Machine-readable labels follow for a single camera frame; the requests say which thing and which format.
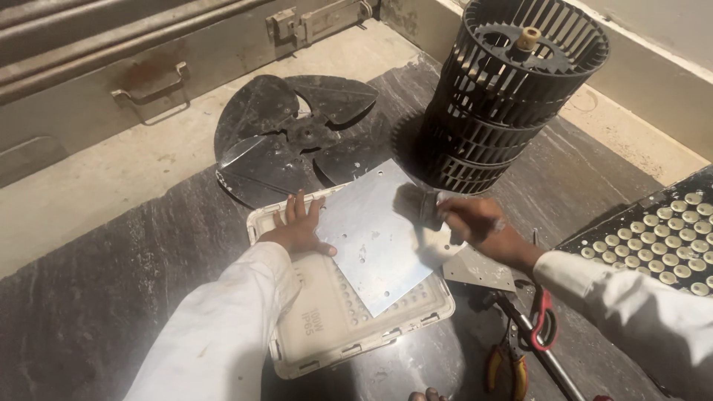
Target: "brush bristles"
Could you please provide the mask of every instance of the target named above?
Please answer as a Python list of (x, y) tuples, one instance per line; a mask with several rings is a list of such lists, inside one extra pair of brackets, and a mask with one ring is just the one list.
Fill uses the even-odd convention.
[(421, 205), (426, 191), (413, 183), (405, 183), (396, 189), (394, 212), (402, 215), (414, 225), (420, 225)]

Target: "white shirt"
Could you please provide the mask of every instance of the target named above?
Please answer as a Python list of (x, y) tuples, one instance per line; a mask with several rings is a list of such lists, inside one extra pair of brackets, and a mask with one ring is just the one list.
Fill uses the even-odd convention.
[(713, 400), (713, 299), (556, 250), (534, 276), (674, 395)]
[[(558, 251), (534, 274), (676, 395), (713, 399), (712, 299)], [(255, 244), (181, 302), (125, 400), (258, 401), (270, 335), (299, 289), (285, 249)]]

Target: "concrete floor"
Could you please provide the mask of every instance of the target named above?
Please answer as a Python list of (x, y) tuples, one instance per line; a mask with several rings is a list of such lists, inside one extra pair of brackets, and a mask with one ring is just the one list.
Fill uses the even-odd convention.
[[(215, 163), (213, 133), (230, 97), (260, 74), (368, 81), (418, 63), (419, 49), (368, 20), (193, 100), (153, 126), (136, 126), (0, 189), (0, 278)], [(664, 185), (709, 162), (583, 86), (561, 113)]]

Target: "black marble floor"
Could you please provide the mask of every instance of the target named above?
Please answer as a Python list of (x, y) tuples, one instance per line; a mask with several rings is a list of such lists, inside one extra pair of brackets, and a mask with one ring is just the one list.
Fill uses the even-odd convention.
[[(424, 56), (370, 81), (375, 107), (345, 135), (391, 125), (429, 102), (440, 66)], [(0, 399), (121, 400), (178, 303), (216, 279), (248, 247), (250, 212), (223, 192), (211, 167), (0, 281)], [(523, 234), (552, 248), (620, 204), (661, 185), (561, 118), (538, 135), (487, 196)], [(492, 310), (469, 308), (472, 291), (452, 284), (450, 319), (297, 380), (268, 363), (263, 399), (405, 400), (426, 385), (453, 399), (483, 394), (482, 364), (502, 335)], [(527, 301), (529, 294), (523, 293)], [(555, 354), (593, 398), (663, 399), (641, 369), (582, 317), (556, 304)], [(534, 357), (528, 399), (563, 400)]]

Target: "metal bracket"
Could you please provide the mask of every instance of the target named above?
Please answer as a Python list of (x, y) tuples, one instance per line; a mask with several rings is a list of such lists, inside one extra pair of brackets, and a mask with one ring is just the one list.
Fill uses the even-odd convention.
[(271, 15), (265, 19), (267, 23), (267, 34), (270, 40), (285, 40), (290, 36), (296, 36), (295, 28), (297, 27), (297, 7), (282, 10), (277, 14)]
[(282, 10), (267, 17), (270, 40), (297, 38), (297, 48), (310, 45), (331, 32), (352, 24), (360, 24), (374, 14), (367, 0), (339, 0), (320, 9), (297, 16), (297, 9)]

